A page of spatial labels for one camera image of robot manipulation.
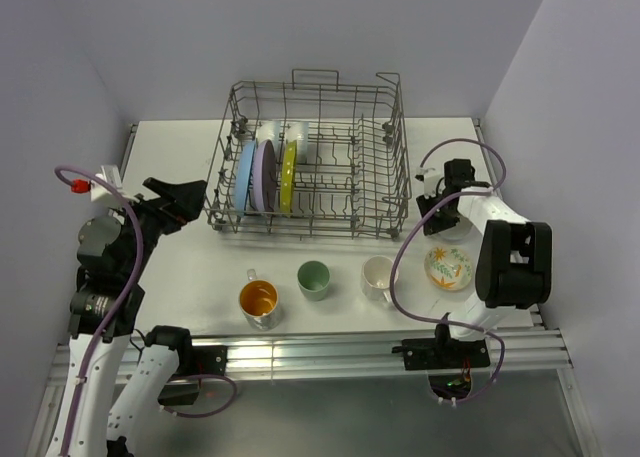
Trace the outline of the white bowl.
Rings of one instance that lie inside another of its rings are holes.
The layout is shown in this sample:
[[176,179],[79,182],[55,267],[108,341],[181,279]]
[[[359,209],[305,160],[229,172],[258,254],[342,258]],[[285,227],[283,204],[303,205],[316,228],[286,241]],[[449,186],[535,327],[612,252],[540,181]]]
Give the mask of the white bowl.
[[465,217],[461,217],[453,227],[441,231],[439,237],[447,242],[459,242],[466,239],[473,229],[472,222]]
[[309,147],[309,123],[300,121],[292,123],[285,132],[285,141],[287,143],[295,142],[297,148],[296,162],[305,164],[308,157]]
[[270,120],[263,122],[256,130],[256,140],[259,143],[270,141],[274,146],[280,144],[281,122]]

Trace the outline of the floral painted bowl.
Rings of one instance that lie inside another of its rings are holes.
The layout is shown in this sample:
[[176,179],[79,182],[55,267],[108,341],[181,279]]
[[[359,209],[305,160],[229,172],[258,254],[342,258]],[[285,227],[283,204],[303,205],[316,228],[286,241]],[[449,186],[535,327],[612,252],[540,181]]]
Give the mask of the floral painted bowl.
[[465,289],[474,275],[474,262],[460,247],[439,245],[431,248],[424,260],[428,281],[447,292]]

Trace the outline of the blue plastic plate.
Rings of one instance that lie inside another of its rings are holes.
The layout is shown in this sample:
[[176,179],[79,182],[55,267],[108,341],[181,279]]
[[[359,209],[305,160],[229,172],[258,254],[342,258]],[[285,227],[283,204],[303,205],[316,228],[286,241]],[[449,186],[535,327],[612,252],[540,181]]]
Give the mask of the blue plastic plate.
[[234,190],[234,208],[238,217],[242,217],[246,209],[255,150],[255,140],[246,143],[238,162],[238,172]]

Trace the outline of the lilac plastic plate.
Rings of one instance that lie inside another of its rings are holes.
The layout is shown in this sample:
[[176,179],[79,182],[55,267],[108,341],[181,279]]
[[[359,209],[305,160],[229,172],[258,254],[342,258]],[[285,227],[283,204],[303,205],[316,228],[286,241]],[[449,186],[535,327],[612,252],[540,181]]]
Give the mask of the lilac plastic plate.
[[258,212],[273,212],[277,190],[274,145],[265,140],[258,145],[252,168],[252,202]]

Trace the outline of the green polka-dot plate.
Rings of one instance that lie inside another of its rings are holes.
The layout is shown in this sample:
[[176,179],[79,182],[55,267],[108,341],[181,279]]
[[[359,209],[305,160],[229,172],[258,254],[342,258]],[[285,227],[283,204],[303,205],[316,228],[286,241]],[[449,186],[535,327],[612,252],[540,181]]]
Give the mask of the green polka-dot plate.
[[291,141],[286,144],[282,168],[281,168],[281,188],[280,188],[280,211],[284,214],[291,214],[293,207],[293,194],[295,182],[295,167],[297,160],[297,142]]

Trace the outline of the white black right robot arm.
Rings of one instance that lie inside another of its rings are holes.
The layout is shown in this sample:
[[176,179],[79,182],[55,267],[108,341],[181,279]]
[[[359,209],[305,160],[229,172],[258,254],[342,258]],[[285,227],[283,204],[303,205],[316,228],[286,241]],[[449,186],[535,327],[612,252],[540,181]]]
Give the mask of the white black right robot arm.
[[405,339],[393,351],[408,371],[486,368],[488,331],[508,312],[549,298],[552,229],[513,211],[489,183],[476,179],[468,159],[447,161],[442,175],[429,169],[422,180],[425,191],[417,202],[424,235],[442,234],[464,220],[481,233],[474,290],[460,311],[436,324],[432,337]]

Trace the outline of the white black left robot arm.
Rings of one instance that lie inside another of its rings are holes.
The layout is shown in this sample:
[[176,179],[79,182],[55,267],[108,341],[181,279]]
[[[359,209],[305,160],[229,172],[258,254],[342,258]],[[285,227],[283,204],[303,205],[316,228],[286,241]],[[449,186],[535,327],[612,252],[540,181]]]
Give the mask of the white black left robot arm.
[[144,291],[138,280],[161,237],[199,218],[207,184],[145,180],[155,198],[128,196],[104,174],[71,182],[110,213],[87,221],[78,234],[76,292],[70,302],[69,367],[50,456],[133,456],[139,427],[159,407],[173,376],[195,363],[190,332],[156,326],[131,379],[114,392],[122,358],[135,330]]

